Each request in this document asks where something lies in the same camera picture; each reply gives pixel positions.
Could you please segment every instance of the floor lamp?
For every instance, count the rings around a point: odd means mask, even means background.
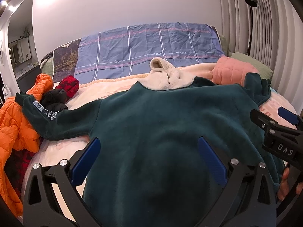
[[[252,24],[253,24],[252,8],[257,7],[258,4],[257,4],[257,0],[245,0],[245,2],[249,5],[249,11],[250,11],[250,39],[246,52],[246,54],[249,56],[251,49],[251,41],[252,41]]]

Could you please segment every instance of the white stripe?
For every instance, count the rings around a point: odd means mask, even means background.
[[[101,42],[100,42],[100,35],[101,35],[101,32],[99,32],[99,34],[98,34],[98,50],[97,50],[97,60],[96,60],[96,72],[95,72],[93,80],[96,80],[96,78],[97,78],[97,72],[98,72],[100,44],[101,44]]]
[[[190,46],[191,46],[192,52],[194,53],[194,56],[195,56],[195,58],[196,58],[196,61],[199,63],[198,58],[197,58],[197,55],[196,55],[196,53],[195,53],[195,51],[194,51],[194,46],[192,45],[191,36],[190,36],[190,34],[189,34],[189,28],[187,27],[187,24],[186,24],[186,23],[184,23],[184,25],[185,25],[186,28],[187,28],[187,34],[188,34],[188,37],[189,37],[189,42],[190,42]]]
[[[128,26],[127,28],[127,43],[128,43],[128,58],[129,58],[129,76],[131,75],[131,48],[130,48],[130,39],[129,39],[129,31],[128,31]]]
[[[160,23],[157,23],[157,24],[158,24],[158,29],[159,29],[159,37],[160,37],[160,44],[161,44],[162,54],[163,54],[164,59],[167,61],[165,53],[164,53],[164,46],[163,46],[163,42],[162,42]]]
[[[131,55],[131,31],[129,29],[129,26],[128,26],[128,32],[129,32],[129,53]],[[132,74],[132,57],[131,57],[131,74]]]

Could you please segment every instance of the sweatshirt cuff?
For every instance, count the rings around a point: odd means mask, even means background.
[[[16,94],[16,97],[15,97],[15,102],[18,103],[20,106],[23,107],[23,103],[24,103],[24,100],[25,98],[29,97],[30,95],[24,93],[24,92],[20,92]]]

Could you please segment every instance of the green pillow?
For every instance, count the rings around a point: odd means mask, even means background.
[[[53,77],[53,57],[49,57],[41,63],[41,72]]]
[[[220,39],[222,51],[224,52],[225,56],[228,56],[228,46],[227,46],[226,38],[222,35],[219,35],[219,39]]]
[[[230,58],[251,63],[259,71],[261,79],[271,79],[272,77],[272,69],[246,54],[236,52]]]

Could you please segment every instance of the finger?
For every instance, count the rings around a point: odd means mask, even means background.
[[[281,190],[278,191],[277,196],[280,201],[284,201],[285,196],[281,193]]]
[[[280,189],[279,189],[282,193],[282,195],[285,197],[288,195],[289,193],[289,185],[287,180],[282,180],[280,183]]]
[[[297,195],[299,195],[301,193],[302,189],[303,189],[303,182],[299,183],[297,188],[296,188]]]
[[[286,167],[284,172],[283,172],[283,176],[282,176],[282,179],[287,179],[289,176],[289,168]]]

